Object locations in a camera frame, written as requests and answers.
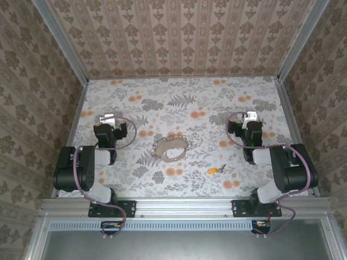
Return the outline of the key with yellow tag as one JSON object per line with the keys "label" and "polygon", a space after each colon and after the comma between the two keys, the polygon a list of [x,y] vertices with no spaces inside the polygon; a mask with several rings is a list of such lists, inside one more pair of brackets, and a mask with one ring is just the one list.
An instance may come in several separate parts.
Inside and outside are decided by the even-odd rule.
{"label": "key with yellow tag", "polygon": [[225,166],[226,164],[223,164],[221,167],[210,168],[207,170],[207,173],[208,174],[223,173]]}

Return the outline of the black connector board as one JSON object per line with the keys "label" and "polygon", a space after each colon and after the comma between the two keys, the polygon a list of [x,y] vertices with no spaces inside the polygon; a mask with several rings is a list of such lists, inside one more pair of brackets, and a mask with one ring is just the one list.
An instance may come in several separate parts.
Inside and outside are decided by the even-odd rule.
{"label": "black connector board", "polygon": [[115,236],[124,226],[122,221],[103,221],[100,223],[101,233],[104,236]]}
{"label": "black connector board", "polygon": [[271,229],[271,222],[269,220],[253,220],[252,233],[254,234],[268,234]]}

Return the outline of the grey metal sheet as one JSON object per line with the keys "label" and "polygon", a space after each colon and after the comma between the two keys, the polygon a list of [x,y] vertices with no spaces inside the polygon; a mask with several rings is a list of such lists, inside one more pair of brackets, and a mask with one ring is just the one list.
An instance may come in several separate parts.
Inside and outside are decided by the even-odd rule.
{"label": "grey metal sheet", "polygon": [[332,260],[314,225],[273,237],[249,232],[128,231],[103,238],[94,231],[52,232],[42,260]]}

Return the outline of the aluminium table side rail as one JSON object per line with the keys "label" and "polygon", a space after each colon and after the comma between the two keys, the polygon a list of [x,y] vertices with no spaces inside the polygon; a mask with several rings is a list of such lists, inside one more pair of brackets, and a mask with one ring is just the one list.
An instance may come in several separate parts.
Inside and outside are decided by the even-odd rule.
{"label": "aluminium table side rail", "polygon": [[276,188],[282,193],[280,199],[283,199],[316,188],[319,178],[308,151],[302,143],[285,86],[279,80],[275,83],[292,139],[290,144],[280,144],[270,149],[274,182]]}
{"label": "aluminium table side rail", "polygon": [[76,107],[74,119],[70,128],[69,136],[65,146],[71,146],[73,144],[73,141],[76,135],[76,130],[79,123],[79,118],[82,112],[83,104],[85,103],[85,100],[86,100],[87,91],[88,91],[88,83],[82,88],[82,92],[79,98],[78,105]]}

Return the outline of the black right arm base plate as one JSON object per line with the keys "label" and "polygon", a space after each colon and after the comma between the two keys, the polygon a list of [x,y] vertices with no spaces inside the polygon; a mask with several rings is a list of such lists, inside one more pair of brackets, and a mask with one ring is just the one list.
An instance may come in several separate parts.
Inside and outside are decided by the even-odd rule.
{"label": "black right arm base plate", "polygon": [[281,207],[276,203],[262,204],[250,200],[232,200],[233,217],[281,217]]}

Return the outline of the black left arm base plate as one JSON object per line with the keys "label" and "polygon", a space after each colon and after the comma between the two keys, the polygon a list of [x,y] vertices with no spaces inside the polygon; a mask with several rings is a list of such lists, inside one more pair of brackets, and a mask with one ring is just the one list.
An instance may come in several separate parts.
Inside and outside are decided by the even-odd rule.
{"label": "black left arm base plate", "polygon": [[[135,200],[119,200],[117,205],[125,211],[127,218],[134,218],[136,204]],[[120,218],[121,212],[113,207],[90,203],[88,216],[89,218]]]}

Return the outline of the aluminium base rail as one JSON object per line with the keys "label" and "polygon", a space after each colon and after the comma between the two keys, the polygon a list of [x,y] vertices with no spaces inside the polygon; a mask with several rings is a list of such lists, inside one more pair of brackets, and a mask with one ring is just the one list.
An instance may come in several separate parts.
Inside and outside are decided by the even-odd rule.
{"label": "aluminium base rail", "polygon": [[[232,218],[241,197],[216,198],[134,198],[136,219],[222,219]],[[318,219],[331,213],[329,200],[315,196],[293,196],[281,201],[283,219],[296,212],[298,219]],[[86,219],[89,202],[83,198],[45,199],[40,217]]]}

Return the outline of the aluminium frame post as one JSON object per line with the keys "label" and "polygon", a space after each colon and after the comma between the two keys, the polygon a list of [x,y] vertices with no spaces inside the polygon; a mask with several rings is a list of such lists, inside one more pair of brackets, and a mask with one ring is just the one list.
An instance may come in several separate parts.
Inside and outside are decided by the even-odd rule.
{"label": "aluminium frame post", "polygon": [[284,82],[285,78],[288,76],[300,52],[303,50],[303,47],[309,40],[315,26],[329,4],[329,1],[330,0],[314,0],[302,26],[297,33],[295,40],[293,41],[291,48],[289,49],[288,54],[286,55],[277,73],[277,78],[280,82]]}
{"label": "aluminium frame post", "polygon": [[89,76],[77,56],[77,52],[74,50],[73,45],[70,43],[68,34],[64,31],[53,9],[49,6],[48,0],[33,0],[33,4],[42,16],[80,83],[83,87],[87,86]]}

